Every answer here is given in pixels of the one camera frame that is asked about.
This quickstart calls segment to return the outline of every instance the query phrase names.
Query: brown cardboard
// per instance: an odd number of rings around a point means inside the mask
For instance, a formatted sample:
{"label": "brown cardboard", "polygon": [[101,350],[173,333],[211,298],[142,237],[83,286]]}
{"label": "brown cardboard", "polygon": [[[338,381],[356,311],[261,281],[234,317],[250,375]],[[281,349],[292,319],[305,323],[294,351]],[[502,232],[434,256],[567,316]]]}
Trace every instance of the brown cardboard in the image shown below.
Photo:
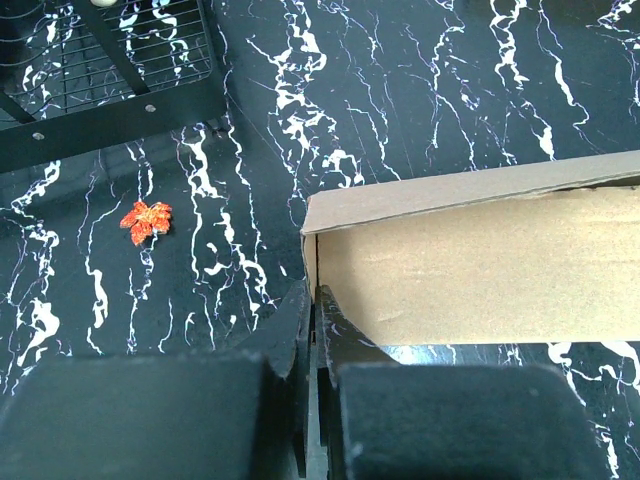
{"label": "brown cardboard", "polygon": [[625,184],[640,152],[322,192],[309,278],[381,345],[640,340]]}

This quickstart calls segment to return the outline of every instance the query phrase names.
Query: wire mesh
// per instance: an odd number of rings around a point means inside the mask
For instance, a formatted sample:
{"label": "wire mesh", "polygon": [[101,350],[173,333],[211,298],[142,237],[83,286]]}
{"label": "wire mesh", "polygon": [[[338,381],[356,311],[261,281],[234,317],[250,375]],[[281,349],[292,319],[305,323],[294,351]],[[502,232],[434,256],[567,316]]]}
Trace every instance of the wire mesh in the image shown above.
{"label": "wire mesh", "polygon": [[[134,96],[69,1],[0,7],[0,87],[37,120]],[[211,73],[196,0],[120,0],[103,21],[151,91]],[[0,110],[0,129],[17,122]]]}

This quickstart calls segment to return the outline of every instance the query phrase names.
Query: black marble floor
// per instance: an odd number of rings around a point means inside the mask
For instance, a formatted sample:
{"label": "black marble floor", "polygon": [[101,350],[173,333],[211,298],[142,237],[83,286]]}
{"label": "black marble floor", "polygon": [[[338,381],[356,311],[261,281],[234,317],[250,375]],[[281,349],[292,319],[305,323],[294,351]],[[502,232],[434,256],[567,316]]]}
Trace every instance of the black marble floor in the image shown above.
{"label": "black marble floor", "polygon": [[[186,126],[0,176],[6,395],[44,356],[238,343],[303,277],[298,232],[319,190],[640,149],[635,0],[212,7],[227,138]],[[142,248],[119,228],[139,199],[174,213],[170,233]],[[640,476],[637,347],[393,354],[409,363],[557,365],[591,418],[611,478],[624,479]]]}

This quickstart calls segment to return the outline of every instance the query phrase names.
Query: metal rack leg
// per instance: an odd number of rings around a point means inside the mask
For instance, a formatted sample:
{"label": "metal rack leg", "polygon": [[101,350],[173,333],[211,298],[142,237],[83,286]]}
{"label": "metal rack leg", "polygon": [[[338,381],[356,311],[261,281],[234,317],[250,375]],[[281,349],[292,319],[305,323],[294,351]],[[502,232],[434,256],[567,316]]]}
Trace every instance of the metal rack leg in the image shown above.
{"label": "metal rack leg", "polygon": [[149,93],[149,87],[118,45],[113,33],[104,20],[102,20],[96,7],[94,7],[89,0],[71,0],[71,3],[73,4],[74,10],[78,12],[84,20],[91,33],[93,33],[100,46],[102,46],[104,52],[116,66],[118,72],[120,72],[129,87],[131,87],[133,93],[136,95]]}

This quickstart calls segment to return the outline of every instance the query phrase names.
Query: orange maple leaf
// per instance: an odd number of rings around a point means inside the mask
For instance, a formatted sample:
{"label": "orange maple leaf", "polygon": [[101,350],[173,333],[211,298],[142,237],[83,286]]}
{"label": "orange maple leaf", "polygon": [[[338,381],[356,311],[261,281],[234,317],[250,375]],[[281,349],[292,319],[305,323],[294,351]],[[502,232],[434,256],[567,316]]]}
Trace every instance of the orange maple leaf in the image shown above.
{"label": "orange maple leaf", "polygon": [[167,233],[171,226],[171,207],[166,203],[158,202],[151,208],[144,202],[133,204],[133,210],[127,213],[120,222],[120,228],[131,229],[131,240],[134,245],[140,245],[153,234]]}

